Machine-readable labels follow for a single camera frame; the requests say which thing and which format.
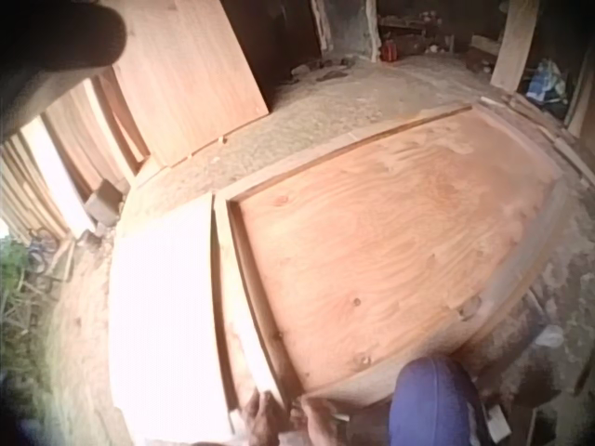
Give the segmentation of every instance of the hand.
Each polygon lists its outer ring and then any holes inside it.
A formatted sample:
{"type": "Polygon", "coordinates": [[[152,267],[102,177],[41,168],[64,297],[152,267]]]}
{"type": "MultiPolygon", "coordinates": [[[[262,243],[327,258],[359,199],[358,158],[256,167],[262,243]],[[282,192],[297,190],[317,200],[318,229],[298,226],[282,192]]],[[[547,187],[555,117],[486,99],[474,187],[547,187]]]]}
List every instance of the hand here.
{"type": "Polygon", "coordinates": [[[279,422],[275,416],[275,400],[270,392],[254,389],[244,407],[244,420],[250,446],[278,446],[279,422]]]}
{"type": "Polygon", "coordinates": [[[345,443],[339,438],[337,420],[333,417],[336,412],[328,400],[302,398],[301,411],[292,411],[292,418],[297,424],[307,424],[313,446],[342,446],[345,443]]]}

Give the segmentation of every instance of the person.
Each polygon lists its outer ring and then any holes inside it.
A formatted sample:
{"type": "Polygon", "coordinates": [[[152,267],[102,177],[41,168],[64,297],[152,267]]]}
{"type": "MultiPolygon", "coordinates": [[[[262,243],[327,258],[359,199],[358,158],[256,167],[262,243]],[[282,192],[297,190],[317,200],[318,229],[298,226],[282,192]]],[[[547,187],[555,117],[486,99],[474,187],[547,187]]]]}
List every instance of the person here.
{"type": "MultiPolygon", "coordinates": [[[[343,446],[334,404],[300,400],[313,446],[343,446]]],[[[245,407],[250,446],[277,446],[275,402],[255,392],[245,407]]],[[[426,357],[409,362],[397,378],[390,405],[390,446],[491,446],[483,407],[469,375],[456,361],[426,357]]]]}

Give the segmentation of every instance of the leaning plywood sheet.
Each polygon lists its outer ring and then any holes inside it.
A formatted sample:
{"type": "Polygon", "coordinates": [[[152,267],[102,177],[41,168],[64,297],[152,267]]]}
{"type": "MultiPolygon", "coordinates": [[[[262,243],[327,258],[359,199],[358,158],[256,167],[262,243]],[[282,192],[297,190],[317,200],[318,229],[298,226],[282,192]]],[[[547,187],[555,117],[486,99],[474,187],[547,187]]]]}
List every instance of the leaning plywood sheet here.
{"type": "Polygon", "coordinates": [[[268,113],[219,0],[109,0],[128,39],[115,73],[140,133],[172,165],[268,113]]]}
{"type": "Polygon", "coordinates": [[[116,239],[110,377],[135,436],[231,437],[211,291],[211,204],[207,194],[116,239]]]}
{"type": "Polygon", "coordinates": [[[224,281],[223,298],[247,298],[257,385],[367,404],[402,361],[461,347],[528,286],[566,203],[560,176],[489,111],[444,107],[224,190],[219,242],[244,286],[224,281]]]}

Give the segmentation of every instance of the dirt floor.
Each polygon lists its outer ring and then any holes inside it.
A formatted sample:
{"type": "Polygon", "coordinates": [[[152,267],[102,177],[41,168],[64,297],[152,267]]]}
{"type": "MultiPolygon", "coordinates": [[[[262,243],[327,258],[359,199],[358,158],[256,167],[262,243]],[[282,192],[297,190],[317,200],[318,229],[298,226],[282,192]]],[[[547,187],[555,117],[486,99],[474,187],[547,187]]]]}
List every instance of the dirt floor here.
{"type": "MultiPolygon", "coordinates": [[[[392,66],[358,61],[345,71],[346,77],[316,81],[330,70],[334,68],[306,74],[298,83],[280,88],[270,116],[133,190],[118,230],[132,230],[207,190],[218,190],[352,128],[454,101],[498,97],[487,79],[468,72],[456,59],[419,57],[392,66]]],[[[595,195],[562,159],[556,159],[568,172],[576,203],[561,244],[533,289],[551,323],[562,328],[564,342],[556,349],[532,346],[522,354],[498,387],[507,401],[524,371],[544,362],[551,368],[554,386],[570,398],[568,390],[595,340],[595,195]]],[[[77,248],[73,279],[62,287],[51,317],[46,360],[52,397],[46,427],[54,444],[131,444],[124,420],[112,406],[109,386],[107,295],[112,245],[111,233],[99,249],[77,248]]],[[[534,317],[525,302],[519,305],[467,358],[470,369],[479,372],[522,341],[527,322],[534,317]]],[[[355,439],[363,441],[358,444],[373,444],[373,439],[382,443],[382,427],[370,435],[368,442],[362,435],[355,439]]]]}

